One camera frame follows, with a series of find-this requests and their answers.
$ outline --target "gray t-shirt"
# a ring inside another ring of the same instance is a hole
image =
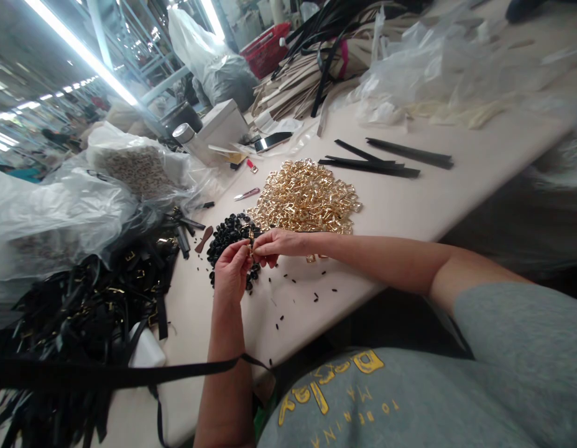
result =
[[[455,320],[476,361],[378,348],[295,383],[259,447],[577,447],[577,301],[486,284]]]

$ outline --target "forearm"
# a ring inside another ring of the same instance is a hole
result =
[[[390,287],[428,296],[449,313],[454,299],[478,284],[528,282],[476,253],[438,243],[310,233],[305,244],[308,253],[327,255]]]
[[[215,297],[208,362],[244,352],[240,305]],[[227,372],[205,377],[195,447],[254,445],[251,386],[251,367],[243,360]]]

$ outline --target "person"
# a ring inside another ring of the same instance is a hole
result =
[[[9,165],[0,165],[0,171],[18,179],[23,179],[33,184],[39,184],[42,173],[36,168],[16,169]]]
[[[79,151],[80,142],[79,140],[75,139],[74,135],[55,133],[49,129],[43,129],[42,135],[44,136],[44,138],[46,138],[46,140],[50,140],[64,147],[68,147],[68,145],[71,145],[72,148],[75,148],[74,149],[75,152]]]
[[[216,264],[208,361],[245,352],[241,298],[253,261],[324,254],[427,296],[474,359],[359,349],[281,397],[262,447],[577,447],[577,300],[470,251],[420,241],[275,228]],[[206,376],[195,447],[254,446],[251,366]]]

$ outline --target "white table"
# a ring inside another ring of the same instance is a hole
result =
[[[492,0],[476,12],[484,17],[504,17],[507,3]],[[448,7],[449,4],[441,2],[436,11]],[[503,39],[537,40],[537,45],[527,47],[534,55],[545,55],[573,43],[577,39],[577,6],[556,7],[561,11],[558,15],[506,29],[501,34]],[[356,158],[333,142],[337,138],[378,157],[393,158],[367,146],[364,138],[370,136],[452,154],[455,161],[452,170],[442,170],[404,160],[407,167],[421,170],[416,180],[330,167],[337,179],[355,186],[364,205],[360,213],[351,217],[356,235],[436,241],[503,183],[551,148],[570,128],[555,119],[511,111],[497,116],[478,131],[430,126],[424,119],[416,119],[410,123],[409,133],[404,134],[398,129],[360,128],[354,120],[354,108],[330,114],[323,138],[314,138],[292,159],[310,157],[317,161],[326,154]],[[243,167],[234,185],[214,208],[203,212],[199,221],[216,226],[230,213],[254,206],[257,196],[240,202],[233,202],[232,197],[254,187],[263,188],[268,173],[279,169],[284,160],[285,157],[279,156],[256,161],[259,172],[255,175]],[[169,337],[162,344],[169,366],[205,362],[207,358],[213,294],[208,277],[211,266],[205,260],[205,251],[203,260],[193,251],[193,238],[190,243],[190,259],[178,260],[166,297],[168,319],[176,329],[169,330]],[[305,258],[280,257],[279,267],[265,268],[253,295],[246,294],[242,300],[247,351],[263,362],[271,359],[278,365],[381,289],[382,285],[330,259],[307,264]],[[314,292],[320,297],[318,302],[313,301]],[[261,369],[254,373],[259,376]],[[190,378],[160,386],[165,439],[171,446],[194,433],[202,384],[203,378]],[[158,447],[156,411],[156,401],[147,388],[118,391],[109,412],[108,436],[101,445],[95,437],[93,445]]]

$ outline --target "smartphone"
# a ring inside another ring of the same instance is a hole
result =
[[[292,137],[293,133],[275,133],[265,139],[258,140],[254,143],[256,147],[256,152],[267,151],[272,149],[274,146],[284,143]]]

